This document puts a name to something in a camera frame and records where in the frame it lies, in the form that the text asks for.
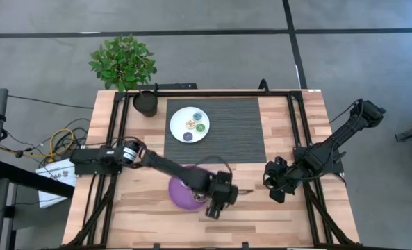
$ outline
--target green food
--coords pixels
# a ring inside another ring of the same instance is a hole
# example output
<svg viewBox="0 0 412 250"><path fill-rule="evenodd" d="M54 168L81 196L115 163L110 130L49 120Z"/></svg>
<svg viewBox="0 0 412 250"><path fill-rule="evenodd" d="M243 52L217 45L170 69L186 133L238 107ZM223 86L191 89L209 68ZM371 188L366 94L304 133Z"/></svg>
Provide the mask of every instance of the green food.
<svg viewBox="0 0 412 250"><path fill-rule="evenodd" d="M206 126L204 126L204 124L198 124L195 129L198 133L203 133L206 130Z"/></svg>

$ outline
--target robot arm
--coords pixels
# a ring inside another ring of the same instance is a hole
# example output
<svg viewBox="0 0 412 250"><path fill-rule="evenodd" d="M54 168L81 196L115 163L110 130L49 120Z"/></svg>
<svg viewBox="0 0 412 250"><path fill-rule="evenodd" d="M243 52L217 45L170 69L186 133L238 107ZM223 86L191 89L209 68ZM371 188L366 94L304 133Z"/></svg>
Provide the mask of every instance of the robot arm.
<svg viewBox="0 0 412 250"><path fill-rule="evenodd" d="M136 158L140 155L141 161L137 162ZM211 198L206 216L214 219L218 219L225 207L233 205L238 195L238 187L231 184L231 173L219 171L214 174L200 167L183 167L148 150L145 144L137 139L125 142L116 149L104 148L99 152L97 161L105 165L121 165L133 169L146 166L177 177L193 192Z"/></svg>
<svg viewBox="0 0 412 250"><path fill-rule="evenodd" d="M334 151L364 128L373 128L383 119L385 110L370 101L357 100L350 111L348 121L324 142L308 147L306 151L289 167L287 162L277 157L265 167L264 185L269 188L274 200L284 202L284 193L294 194L302 181L311 181L331 171L334 163L345 154Z"/></svg>

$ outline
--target woven mat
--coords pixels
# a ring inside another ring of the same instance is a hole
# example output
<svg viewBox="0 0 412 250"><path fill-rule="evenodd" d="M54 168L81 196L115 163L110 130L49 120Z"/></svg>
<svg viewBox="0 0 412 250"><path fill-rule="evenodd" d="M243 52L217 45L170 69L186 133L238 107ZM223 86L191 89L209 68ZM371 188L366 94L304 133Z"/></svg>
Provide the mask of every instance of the woven mat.
<svg viewBox="0 0 412 250"><path fill-rule="evenodd" d="M172 115L185 107L202 109L211 121L199 142L180 142L170 133ZM164 156L179 164L198 163L206 156L219 156L228 163L265 163L258 99L169 99ZM211 159L208 163L220 162Z"/></svg>

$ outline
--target table leg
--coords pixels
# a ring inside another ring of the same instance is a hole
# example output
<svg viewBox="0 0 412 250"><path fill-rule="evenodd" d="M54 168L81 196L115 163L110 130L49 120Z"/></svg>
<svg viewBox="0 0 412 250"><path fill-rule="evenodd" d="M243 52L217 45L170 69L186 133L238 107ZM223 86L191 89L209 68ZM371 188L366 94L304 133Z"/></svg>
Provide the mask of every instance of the table leg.
<svg viewBox="0 0 412 250"><path fill-rule="evenodd" d="M0 178L36 190L72 198L74 187L0 161Z"/></svg>

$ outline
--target purple object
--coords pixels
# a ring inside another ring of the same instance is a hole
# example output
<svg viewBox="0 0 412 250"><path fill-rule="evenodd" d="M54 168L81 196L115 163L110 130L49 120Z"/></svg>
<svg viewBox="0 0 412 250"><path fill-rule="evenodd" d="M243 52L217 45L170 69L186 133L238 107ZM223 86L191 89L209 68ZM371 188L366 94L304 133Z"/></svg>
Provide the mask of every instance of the purple object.
<svg viewBox="0 0 412 250"><path fill-rule="evenodd" d="M184 210L197 210L206 205L206 201L195 200L190 188L186 187L178 178L172 177L170 179L169 195L175 205Z"/></svg>
<svg viewBox="0 0 412 250"><path fill-rule="evenodd" d="M185 132L183 135L183 139L187 142L191 141L193 138L193 135L191 132Z"/></svg>

